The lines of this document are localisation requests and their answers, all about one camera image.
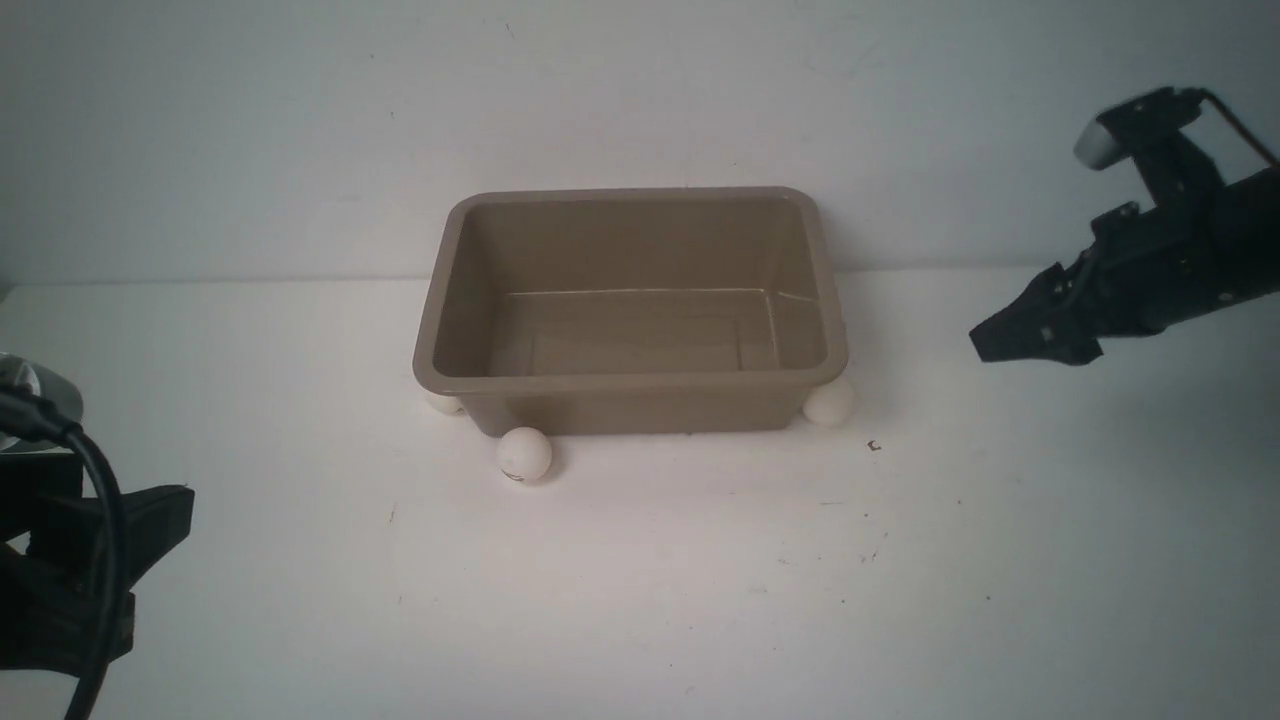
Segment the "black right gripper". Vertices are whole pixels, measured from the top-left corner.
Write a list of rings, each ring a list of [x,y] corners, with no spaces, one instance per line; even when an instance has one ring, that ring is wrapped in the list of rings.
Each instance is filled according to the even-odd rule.
[[[969,332],[983,363],[1084,366],[1102,356],[1101,338],[1158,334],[1242,301],[1242,214],[1225,202],[1187,215],[1128,204],[1092,229],[1068,269],[1042,270]]]

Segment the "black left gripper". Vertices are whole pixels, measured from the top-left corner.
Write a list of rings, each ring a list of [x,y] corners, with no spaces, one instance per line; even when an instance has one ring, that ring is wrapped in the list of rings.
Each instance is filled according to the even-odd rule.
[[[159,486],[122,496],[127,584],[191,533],[196,493]],[[106,541],[101,503],[72,454],[1,460],[3,669],[83,673],[97,635]]]

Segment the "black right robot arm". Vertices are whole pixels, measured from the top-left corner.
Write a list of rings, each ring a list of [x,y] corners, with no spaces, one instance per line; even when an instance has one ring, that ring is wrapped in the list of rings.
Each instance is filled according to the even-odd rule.
[[[983,363],[1084,366],[1103,340],[1144,338],[1277,291],[1277,172],[1206,197],[1093,219],[1093,243],[1037,274],[970,331]]]

